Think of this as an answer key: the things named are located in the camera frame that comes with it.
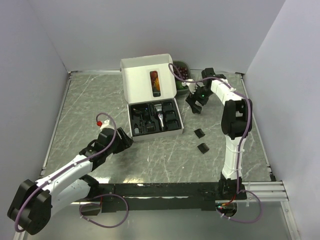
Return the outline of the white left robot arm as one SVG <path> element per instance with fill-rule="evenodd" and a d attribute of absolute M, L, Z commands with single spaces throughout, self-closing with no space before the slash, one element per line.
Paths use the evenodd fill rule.
<path fill-rule="evenodd" d="M 37 181 L 25 180 L 20 184 L 7 216 L 14 221 L 15 231 L 35 235 L 50 218 L 70 203 L 86 199 L 117 197 L 103 193 L 100 183 L 89 175 L 104 164 L 107 157 L 118 154 L 133 144 L 122 128 L 104 128 L 78 155 L 47 177 Z"/>

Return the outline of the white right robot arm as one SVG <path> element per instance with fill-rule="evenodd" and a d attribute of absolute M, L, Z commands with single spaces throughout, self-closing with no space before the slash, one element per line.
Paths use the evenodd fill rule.
<path fill-rule="evenodd" d="M 248 133 L 252 129 L 252 101 L 237 92 L 223 74 L 216 74 L 213 68 L 202 72 L 202 85 L 189 79 L 190 94 L 186 98 L 193 114 L 200 114 L 211 95 L 216 95 L 223 104 L 221 130 L 225 136 L 225 160 L 218 182 L 218 193 L 223 199 L 238 194 L 242 184 L 242 156 Z"/>

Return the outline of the white hair clipper box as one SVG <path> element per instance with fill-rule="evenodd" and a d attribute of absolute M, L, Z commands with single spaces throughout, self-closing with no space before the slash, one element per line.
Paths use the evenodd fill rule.
<path fill-rule="evenodd" d="M 169 69 L 172 62 L 168 53 L 124 58 L 120 61 L 130 133 L 135 142 L 176 136 L 184 130 L 175 99 L 175 78 Z M 152 90 L 151 80 L 155 78 L 159 79 L 160 91 L 157 92 Z M 165 130 L 161 130 L 155 104 L 162 104 Z M 140 118 L 143 118 L 144 134 L 141 131 Z M 155 122 L 154 132 L 147 132 L 148 121 Z M 135 127 L 139 128 L 139 134 L 135 134 Z"/>

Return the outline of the silver hair clipper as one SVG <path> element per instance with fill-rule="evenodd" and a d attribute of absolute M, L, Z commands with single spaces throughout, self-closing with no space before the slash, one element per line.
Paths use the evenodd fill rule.
<path fill-rule="evenodd" d="M 165 121 L 164 121 L 164 111 L 163 111 L 163 106 L 162 104 L 155 104 L 154 105 L 155 109 L 155 115 L 157 116 L 160 124 L 161 130 L 165 130 Z"/>

